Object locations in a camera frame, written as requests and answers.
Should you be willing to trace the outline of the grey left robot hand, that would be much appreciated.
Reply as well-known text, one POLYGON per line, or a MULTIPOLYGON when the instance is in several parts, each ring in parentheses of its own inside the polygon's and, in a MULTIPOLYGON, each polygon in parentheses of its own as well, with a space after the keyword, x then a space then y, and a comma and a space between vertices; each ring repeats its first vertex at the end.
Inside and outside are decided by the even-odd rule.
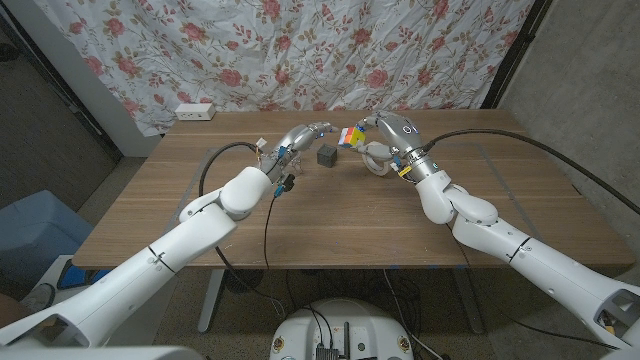
POLYGON ((338 128, 328 122, 301 124, 284 135, 273 149, 261 158, 258 168, 275 180, 284 168, 301 152, 308 150, 312 143, 326 133, 337 133, 338 128))

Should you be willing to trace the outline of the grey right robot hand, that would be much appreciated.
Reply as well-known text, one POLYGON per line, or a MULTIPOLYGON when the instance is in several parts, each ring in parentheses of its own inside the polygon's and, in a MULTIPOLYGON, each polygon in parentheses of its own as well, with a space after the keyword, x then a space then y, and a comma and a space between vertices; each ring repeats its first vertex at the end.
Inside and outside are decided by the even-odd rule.
POLYGON ((371 141, 359 141, 356 150, 363 155, 370 171, 379 176, 385 175, 385 165, 393 169, 405 180, 417 184, 422 180, 436 176, 436 179, 449 185, 451 178, 440 169, 422 148, 423 143, 415 123, 408 117, 389 112, 375 111, 358 121, 356 128, 365 133, 377 128, 387 141, 386 144, 371 141))

